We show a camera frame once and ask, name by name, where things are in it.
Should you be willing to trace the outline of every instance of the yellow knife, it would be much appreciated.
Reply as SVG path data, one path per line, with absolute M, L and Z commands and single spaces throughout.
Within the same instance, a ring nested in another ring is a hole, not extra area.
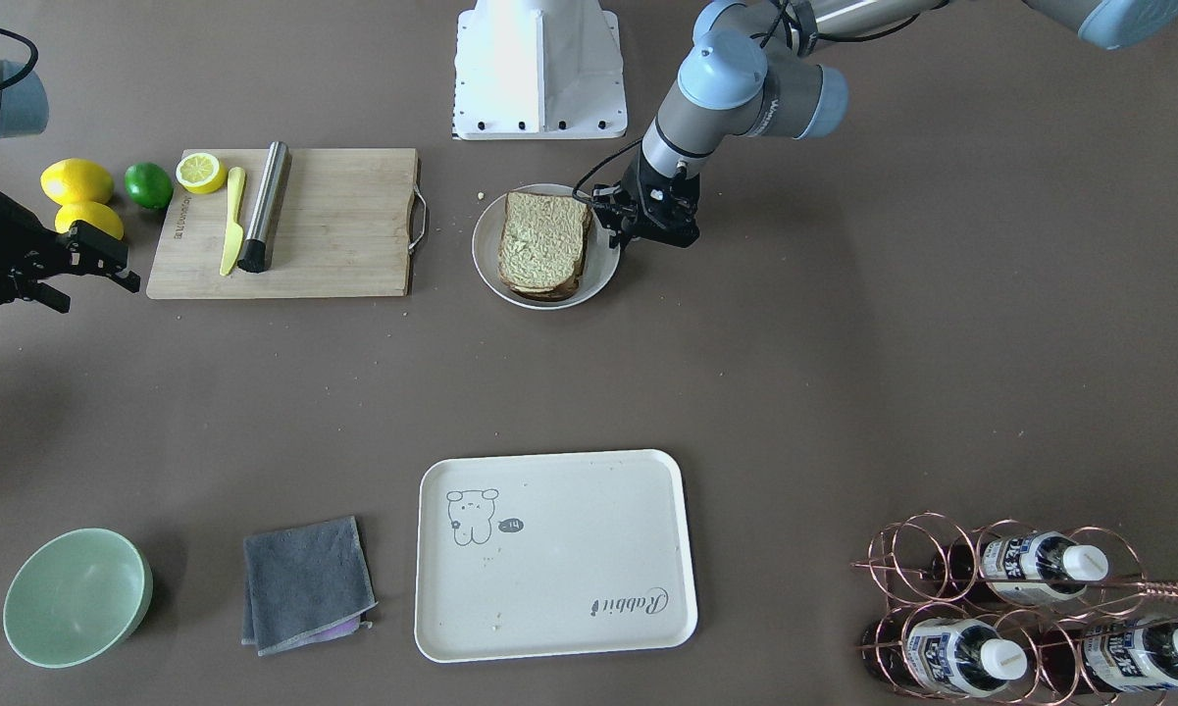
M 239 258 L 239 245 L 244 242 L 244 227 L 239 224 L 239 198 L 244 193 L 244 169 L 231 166 L 226 173 L 226 239 L 221 242 L 221 277 L 230 276 Z

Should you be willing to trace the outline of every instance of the table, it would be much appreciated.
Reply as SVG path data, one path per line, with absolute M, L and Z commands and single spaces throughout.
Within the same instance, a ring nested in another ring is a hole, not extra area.
M 466 2 L 0 4 L 40 48 L 52 111 L 42 136 L 0 143 L 0 189 L 46 223 L 37 177 L 60 158 L 121 174 L 272 139 L 416 147 L 431 204 L 406 298 L 150 301 L 59 277 L 67 316 L 0 308 L 0 611 L 70 528 L 126 534 L 157 580 L 130 642 L 78 668 L 21 662 L 0 628 L 0 704 L 885 706 L 901 701 L 853 648 L 881 599 L 849 563 L 886 522 L 1099 523 L 1178 578 L 1178 21 L 1108 54 L 1019 2 L 957 2 L 821 50 L 853 88 L 836 133 L 727 139 L 700 242 L 640 242 L 598 298 L 528 312 L 472 269 L 477 216 L 642 134 L 701 9 L 603 5 L 626 138 L 456 143 Z M 161 216 L 114 205 L 146 276 Z M 648 447 L 686 480 L 688 644 L 418 653 L 429 466 Z M 348 514 L 373 629 L 240 647 L 240 540 Z

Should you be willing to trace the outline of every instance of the mint green bowl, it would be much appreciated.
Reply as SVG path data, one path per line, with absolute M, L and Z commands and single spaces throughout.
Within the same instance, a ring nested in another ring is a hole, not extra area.
M 126 536 L 79 528 L 22 563 L 5 598 L 5 639 L 32 665 L 81 665 L 134 632 L 152 595 L 148 560 Z

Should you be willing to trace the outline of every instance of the gray towel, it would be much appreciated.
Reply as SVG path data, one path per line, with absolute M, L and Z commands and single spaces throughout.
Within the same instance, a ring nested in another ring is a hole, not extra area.
M 244 563 L 239 642 L 260 656 L 345 638 L 375 607 L 352 516 L 249 536 Z

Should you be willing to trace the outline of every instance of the toast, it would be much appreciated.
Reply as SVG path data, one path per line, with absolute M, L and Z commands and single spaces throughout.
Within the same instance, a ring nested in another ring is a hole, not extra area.
M 502 282 L 529 299 L 563 301 L 580 290 L 593 209 L 570 196 L 507 193 L 497 255 Z

